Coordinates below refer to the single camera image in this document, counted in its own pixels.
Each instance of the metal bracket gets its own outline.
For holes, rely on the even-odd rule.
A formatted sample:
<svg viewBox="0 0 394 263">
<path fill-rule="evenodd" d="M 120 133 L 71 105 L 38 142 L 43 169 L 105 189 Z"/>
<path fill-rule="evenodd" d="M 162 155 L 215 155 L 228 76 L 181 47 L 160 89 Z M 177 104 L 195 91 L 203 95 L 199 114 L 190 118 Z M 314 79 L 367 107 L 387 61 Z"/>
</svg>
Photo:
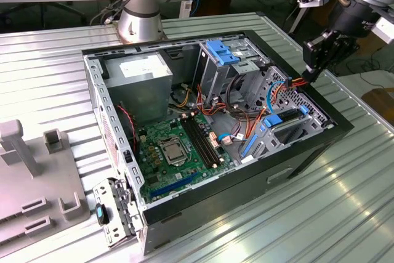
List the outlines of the metal bracket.
<svg viewBox="0 0 394 263">
<path fill-rule="evenodd" d="M 131 200 L 124 180 L 105 179 L 93 187 L 97 204 L 107 209 L 108 223 L 103 226 L 108 247 L 112 248 L 143 229 L 137 203 Z"/>
</svg>

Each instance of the aluminum table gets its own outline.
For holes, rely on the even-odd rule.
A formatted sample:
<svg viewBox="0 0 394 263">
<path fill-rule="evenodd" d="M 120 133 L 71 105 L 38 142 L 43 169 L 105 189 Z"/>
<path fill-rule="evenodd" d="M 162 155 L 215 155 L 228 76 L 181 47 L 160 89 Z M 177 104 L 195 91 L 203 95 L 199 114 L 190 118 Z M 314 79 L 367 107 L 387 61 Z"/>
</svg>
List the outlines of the aluminum table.
<svg viewBox="0 0 394 263">
<path fill-rule="evenodd" d="M 266 17 L 163 21 L 169 38 L 253 29 L 296 70 L 301 48 Z M 81 49 L 119 44 L 112 26 L 0 36 L 0 121 L 25 139 L 66 131 L 92 215 L 2 262 L 393 262 L 393 128 L 325 72 L 314 84 L 355 128 L 303 174 L 143 257 L 137 240 L 109 250 L 92 187 L 113 175 L 87 90 Z"/>
</svg>

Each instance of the green motherboard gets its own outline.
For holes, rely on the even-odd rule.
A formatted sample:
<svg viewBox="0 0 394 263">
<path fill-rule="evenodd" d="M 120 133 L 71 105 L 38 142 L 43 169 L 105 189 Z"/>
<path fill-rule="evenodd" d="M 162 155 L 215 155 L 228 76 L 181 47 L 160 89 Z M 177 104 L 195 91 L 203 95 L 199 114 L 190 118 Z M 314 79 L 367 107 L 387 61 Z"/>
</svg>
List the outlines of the green motherboard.
<svg viewBox="0 0 394 263">
<path fill-rule="evenodd" d="M 201 145 L 202 142 L 211 145 L 208 136 L 211 128 L 204 115 L 197 114 L 189 123 L 195 130 L 191 130 L 190 125 L 185 126 L 182 119 L 173 119 L 138 131 L 139 166 L 145 179 L 140 192 L 147 203 L 235 167 L 222 147 Z M 198 138 L 195 132 L 204 139 Z M 217 165 L 207 164 L 207 151 L 216 154 L 214 158 L 219 159 Z"/>
</svg>

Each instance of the red cable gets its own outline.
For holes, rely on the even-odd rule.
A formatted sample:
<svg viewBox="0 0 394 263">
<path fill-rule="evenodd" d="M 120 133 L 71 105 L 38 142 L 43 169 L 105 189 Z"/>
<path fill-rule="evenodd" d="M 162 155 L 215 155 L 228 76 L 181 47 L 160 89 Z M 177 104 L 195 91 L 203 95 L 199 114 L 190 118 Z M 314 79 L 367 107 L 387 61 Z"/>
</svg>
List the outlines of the red cable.
<svg viewBox="0 0 394 263">
<path fill-rule="evenodd" d="M 123 109 L 122 106 L 117 105 L 117 107 L 118 107 L 120 110 L 122 110 L 124 114 L 126 114 L 127 118 L 129 119 L 129 121 L 130 121 L 130 123 L 131 123 L 131 128 L 132 128 L 132 130 L 133 130 L 133 137 L 134 137 L 134 153 L 135 153 L 135 148 L 136 148 L 136 146 L 137 146 L 137 138 L 135 137 L 135 128 L 134 128 L 133 121 L 131 120 L 130 114 L 129 114 L 127 111 L 125 111 L 125 109 Z"/>
</svg>

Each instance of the blue latch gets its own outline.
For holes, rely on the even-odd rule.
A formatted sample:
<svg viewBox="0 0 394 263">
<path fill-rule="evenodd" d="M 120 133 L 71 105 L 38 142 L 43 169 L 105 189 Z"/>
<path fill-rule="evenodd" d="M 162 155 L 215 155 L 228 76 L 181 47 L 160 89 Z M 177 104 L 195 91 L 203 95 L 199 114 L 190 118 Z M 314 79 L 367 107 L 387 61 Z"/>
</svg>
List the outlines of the blue latch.
<svg viewBox="0 0 394 263">
<path fill-rule="evenodd" d="M 264 118 L 263 122 L 267 127 L 272 127 L 272 126 L 276 126 L 279 123 L 282 123 L 283 120 L 281 120 L 278 115 L 274 114 Z"/>
<path fill-rule="evenodd" d="M 207 41 L 206 45 L 212 55 L 218 58 L 221 65 L 234 64 L 240 61 L 230 52 L 229 47 L 225 46 L 220 40 Z"/>
<path fill-rule="evenodd" d="M 308 112 L 309 112 L 309 109 L 308 109 L 308 107 L 306 107 L 305 105 L 301 105 L 300 111 L 301 111 L 304 115 L 307 115 Z"/>
</svg>

